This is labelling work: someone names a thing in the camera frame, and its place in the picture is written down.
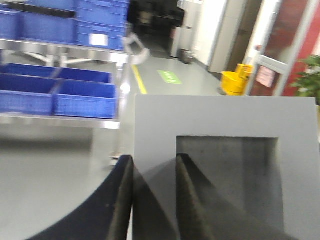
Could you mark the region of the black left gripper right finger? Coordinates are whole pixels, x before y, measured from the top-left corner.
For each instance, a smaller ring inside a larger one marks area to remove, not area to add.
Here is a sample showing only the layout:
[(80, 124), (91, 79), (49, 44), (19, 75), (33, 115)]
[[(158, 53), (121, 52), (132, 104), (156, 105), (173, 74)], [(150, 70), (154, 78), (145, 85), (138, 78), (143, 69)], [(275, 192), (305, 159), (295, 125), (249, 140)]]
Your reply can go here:
[(222, 197), (186, 153), (175, 159), (176, 219), (182, 240), (292, 240)]

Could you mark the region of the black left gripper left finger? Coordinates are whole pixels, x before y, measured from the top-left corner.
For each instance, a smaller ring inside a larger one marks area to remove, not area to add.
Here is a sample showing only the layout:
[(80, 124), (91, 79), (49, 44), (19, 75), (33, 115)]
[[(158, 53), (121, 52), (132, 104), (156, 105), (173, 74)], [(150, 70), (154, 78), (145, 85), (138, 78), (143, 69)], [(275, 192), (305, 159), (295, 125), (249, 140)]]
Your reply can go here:
[(125, 240), (133, 204), (134, 162), (122, 155), (94, 193), (33, 240)]

